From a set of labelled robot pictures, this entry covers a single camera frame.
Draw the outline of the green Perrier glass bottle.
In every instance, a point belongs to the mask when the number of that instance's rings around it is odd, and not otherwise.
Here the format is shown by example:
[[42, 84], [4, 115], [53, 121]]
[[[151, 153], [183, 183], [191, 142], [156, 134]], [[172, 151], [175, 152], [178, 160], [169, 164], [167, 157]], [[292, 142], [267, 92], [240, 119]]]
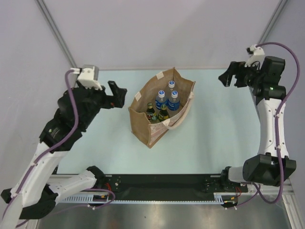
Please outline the green Perrier glass bottle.
[[154, 116], [156, 116], [156, 112], [153, 108], [152, 103], [147, 104], [147, 109], [146, 109], [146, 117], [148, 120], [151, 120]]

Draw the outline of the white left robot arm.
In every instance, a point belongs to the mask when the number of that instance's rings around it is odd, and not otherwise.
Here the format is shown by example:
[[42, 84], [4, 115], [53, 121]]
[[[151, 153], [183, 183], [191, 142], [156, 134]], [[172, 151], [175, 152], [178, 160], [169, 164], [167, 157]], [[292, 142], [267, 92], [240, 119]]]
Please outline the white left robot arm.
[[20, 219], [45, 217], [59, 201], [70, 195], [104, 188], [105, 174], [96, 166], [88, 167], [62, 184], [47, 183], [98, 112], [124, 106], [127, 89], [118, 87], [114, 81], [108, 81], [112, 95], [107, 95], [104, 87], [98, 90], [77, 84], [78, 87], [69, 87], [57, 101], [58, 109], [44, 127], [33, 159], [20, 181], [15, 187], [2, 191], [1, 197], [7, 203], [0, 224], [2, 229], [20, 226]]

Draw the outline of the blue cap plastic bottle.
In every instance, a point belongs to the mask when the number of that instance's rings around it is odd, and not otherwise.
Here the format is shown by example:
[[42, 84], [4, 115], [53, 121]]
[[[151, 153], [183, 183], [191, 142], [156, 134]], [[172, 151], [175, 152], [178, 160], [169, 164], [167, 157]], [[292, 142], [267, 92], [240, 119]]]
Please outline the blue cap plastic bottle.
[[174, 81], [169, 81], [167, 89], [168, 89], [170, 94], [172, 93], [172, 91], [175, 91], [176, 90], [175, 82]]

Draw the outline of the blue label water bottle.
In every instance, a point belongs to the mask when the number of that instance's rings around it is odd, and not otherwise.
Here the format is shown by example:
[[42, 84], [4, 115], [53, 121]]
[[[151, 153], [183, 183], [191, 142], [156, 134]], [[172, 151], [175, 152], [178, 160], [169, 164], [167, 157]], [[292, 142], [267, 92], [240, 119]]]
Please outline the blue label water bottle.
[[160, 110], [163, 104], [167, 104], [167, 96], [164, 90], [160, 90], [155, 98], [155, 106]]

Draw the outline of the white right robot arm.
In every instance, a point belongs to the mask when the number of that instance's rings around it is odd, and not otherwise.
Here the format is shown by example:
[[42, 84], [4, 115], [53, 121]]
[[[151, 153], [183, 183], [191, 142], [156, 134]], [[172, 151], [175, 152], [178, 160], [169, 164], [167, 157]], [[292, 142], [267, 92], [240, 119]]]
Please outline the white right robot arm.
[[231, 62], [219, 80], [228, 87], [236, 78], [236, 87], [250, 87], [260, 122], [260, 145], [257, 155], [241, 167], [226, 167], [220, 179], [224, 191], [232, 191], [237, 183], [260, 183], [278, 187], [296, 170], [296, 161], [289, 158], [285, 145], [284, 111], [286, 89], [279, 85], [285, 60], [265, 57], [250, 66], [245, 62]]

